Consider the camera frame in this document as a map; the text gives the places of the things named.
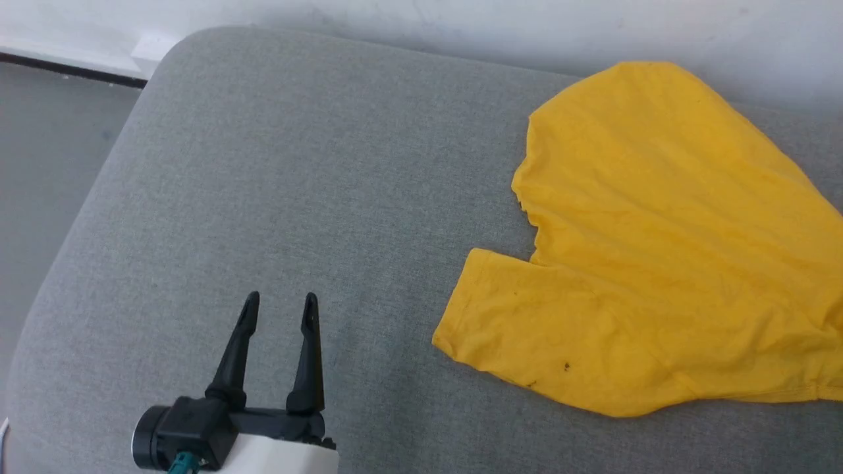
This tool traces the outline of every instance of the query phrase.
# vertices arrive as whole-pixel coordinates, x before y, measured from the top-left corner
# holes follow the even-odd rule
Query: gray floor
[[[139,94],[0,63],[0,421],[26,313]]]

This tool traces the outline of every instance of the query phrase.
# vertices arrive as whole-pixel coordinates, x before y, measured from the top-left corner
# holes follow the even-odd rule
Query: gray fabric surface
[[[30,312],[13,462],[135,472],[137,418],[202,393],[259,289],[249,404],[283,403],[315,291],[344,473],[843,470],[843,404],[703,401],[611,419],[430,344],[471,247],[529,256],[509,183],[528,114],[574,80],[290,32],[180,43]],[[843,207],[839,124],[741,111]]]

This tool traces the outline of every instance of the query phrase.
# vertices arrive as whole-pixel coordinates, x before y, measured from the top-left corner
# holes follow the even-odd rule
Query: yellow t-shirt
[[[433,344],[614,417],[843,401],[843,218],[714,91],[623,63],[530,117],[529,262],[472,250]]]

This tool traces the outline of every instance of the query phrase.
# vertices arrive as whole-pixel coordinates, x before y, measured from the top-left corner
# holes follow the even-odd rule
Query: baseboard
[[[0,61],[130,87],[143,87],[147,82],[143,72],[130,57],[99,56],[86,51],[3,36],[0,36]]]

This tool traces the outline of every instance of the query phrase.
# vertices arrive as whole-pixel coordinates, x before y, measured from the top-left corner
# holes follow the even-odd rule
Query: teal cable
[[[198,474],[199,460],[187,451],[180,452],[169,467],[167,474]]]

